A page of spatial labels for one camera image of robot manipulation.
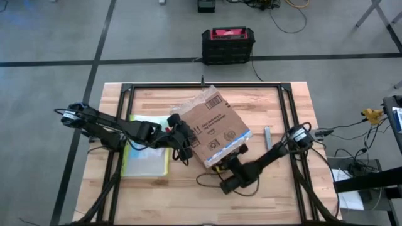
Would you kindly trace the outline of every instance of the metal bracket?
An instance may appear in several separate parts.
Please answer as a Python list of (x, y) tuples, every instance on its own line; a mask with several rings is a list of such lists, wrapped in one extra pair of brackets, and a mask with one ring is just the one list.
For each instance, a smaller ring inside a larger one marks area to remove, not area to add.
[(291, 84), (289, 82), (281, 83), (281, 87), (287, 92), (291, 92)]

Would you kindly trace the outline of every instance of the cardboard box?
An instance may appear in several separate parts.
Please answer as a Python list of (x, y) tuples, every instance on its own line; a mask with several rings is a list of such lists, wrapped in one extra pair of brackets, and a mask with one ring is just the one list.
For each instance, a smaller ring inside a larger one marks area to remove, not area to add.
[(191, 146), (206, 168), (244, 144), (251, 131), (221, 94), (211, 87), (173, 112), (194, 131)]

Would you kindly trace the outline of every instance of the barcode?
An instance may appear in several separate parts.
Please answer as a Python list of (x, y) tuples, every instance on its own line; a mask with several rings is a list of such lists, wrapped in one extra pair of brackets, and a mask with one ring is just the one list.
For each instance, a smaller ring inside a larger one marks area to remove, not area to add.
[(210, 101), (205, 103), (205, 105), (208, 107), (210, 110), (211, 108), (217, 106), (219, 103), (222, 102), (222, 99), (217, 95), (216, 97), (212, 98)]

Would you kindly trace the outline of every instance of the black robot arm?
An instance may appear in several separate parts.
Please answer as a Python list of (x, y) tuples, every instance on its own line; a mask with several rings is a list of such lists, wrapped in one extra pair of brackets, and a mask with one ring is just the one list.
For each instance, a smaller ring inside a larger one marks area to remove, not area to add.
[(146, 148), (173, 148), (179, 151), (180, 159), (192, 157), (190, 140), (194, 136), (190, 127), (180, 119), (178, 114), (168, 118), (169, 126), (173, 129), (162, 131), (160, 124), (146, 121), (125, 121), (123, 119), (99, 112), (83, 103), (70, 104), (64, 111), (62, 123), (71, 128), (83, 129), (86, 136), (98, 137), (102, 145), (109, 149), (118, 150), (126, 144), (127, 139)]

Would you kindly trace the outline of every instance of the paper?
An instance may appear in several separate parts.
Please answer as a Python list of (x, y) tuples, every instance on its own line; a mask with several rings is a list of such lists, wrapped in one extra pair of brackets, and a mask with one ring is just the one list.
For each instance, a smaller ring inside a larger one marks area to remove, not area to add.
[[(169, 116), (130, 116), (130, 121), (148, 121), (161, 124), (162, 131), (168, 127), (167, 118)], [(141, 144), (131, 141), (137, 149), (143, 148)], [(165, 176), (168, 174), (170, 152), (168, 148), (146, 148), (142, 151), (133, 149), (126, 145), (124, 149), (122, 176)]]
[[(331, 169), (335, 181), (349, 179), (350, 176), (339, 169)], [(364, 210), (363, 201), (358, 191), (348, 191), (339, 193), (339, 208), (348, 208), (351, 210)]]

